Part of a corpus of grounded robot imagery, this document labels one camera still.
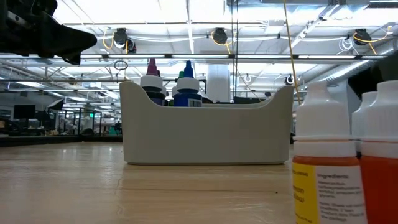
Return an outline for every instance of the white column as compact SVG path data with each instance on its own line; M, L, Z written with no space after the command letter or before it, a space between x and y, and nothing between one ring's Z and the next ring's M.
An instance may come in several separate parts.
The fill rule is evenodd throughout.
M214 102L230 102L231 87L228 65L209 65L207 72L207 96Z

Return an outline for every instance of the ceiling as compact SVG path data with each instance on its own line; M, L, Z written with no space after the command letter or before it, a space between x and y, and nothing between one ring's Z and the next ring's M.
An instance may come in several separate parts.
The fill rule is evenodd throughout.
M127 34L137 46L137 54L228 54L224 45L217 45L211 38L216 27L225 29L229 41L234 40L234 54L288 55L288 33L284 23L282 0L271 0L275 4L264 4L261 0L239 1L232 9L225 0L58 0L54 18L61 24L90 32L97 36L98 43L83 52L84 55L124 54L123 50L104 46L111 45L112 33L117 28L126 28ZM381 54L383 45L392 42L398 33L396 8L368 7L376 1L347 0L347 5L329 5L329 1L287 1L287 17L295 55L374 55L369 45L352 44L355 29L366 29L373 39L376 52ZM7 78L30 78L38 80L76 79L110 80L129 78L139 83L146 74L147 59L125 59L129 67L121 73L113 67L115 60L82 59L80 67L70 66L60 59L37 60L32 58L1 59L8 65L24 68L25 72L0 73ZM196 76L206 76L209 63L229 64L231 60L193 60ZM319 75L347 63L346 60L296 60L295 72L300 84L310 82ZM164 78L177 78L185 64L181 59L158 59L158 69ZM292 73L288 60L241 60L239 73L252 77L249 88L273 90L284 85L284 78ZM43 83L45 88L85 89L89 86L70 85L67 82ZM175 82L167 84L167 89ZM14 88L27 88L15 84ZM118 82L103 82L101 88L117 89ZM240 79L238 89L248 87ZM90 101L103 102L95 94Z

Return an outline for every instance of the blue bottle cap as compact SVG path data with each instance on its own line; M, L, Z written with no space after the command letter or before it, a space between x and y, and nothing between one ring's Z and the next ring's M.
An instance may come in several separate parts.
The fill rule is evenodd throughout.
M190 60L187 60L187 64L185 66L184 78L193 78L193 69Z

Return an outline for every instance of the white bottle cap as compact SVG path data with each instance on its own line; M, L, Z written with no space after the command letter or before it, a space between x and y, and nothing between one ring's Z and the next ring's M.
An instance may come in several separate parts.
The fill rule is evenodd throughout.
M352 116L351 130L354 138L361 138L364 136L364 113L365 110L374 102L376 96L377 92L375 91L362 94L361 106L353 113Z
M348 107L331 97L326 81L308 85L307 97L296 115L296 140L351 138Z
M177 87L175 86L172 88L172 97L174 98L174 95L176 95L177 93L178 93Z
M377 97L364 123L364 140L398 141L398 80L377 84Z
M177 81L177 91L182 89L199 91L199 80L196 78L179 78Z
M166 89L166 87L164 87L164 86L162 87L161 94L163 94L164 96L167 95L167 89Z
M140 79L141 87L157 87L163 89L163 78L156 75L144 75Z

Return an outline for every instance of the computer monitor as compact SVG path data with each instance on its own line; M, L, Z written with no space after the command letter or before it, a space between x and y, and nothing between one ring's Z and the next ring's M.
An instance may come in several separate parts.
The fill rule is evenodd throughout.
M15 105L14 119L32 119L35 118L36 105Z

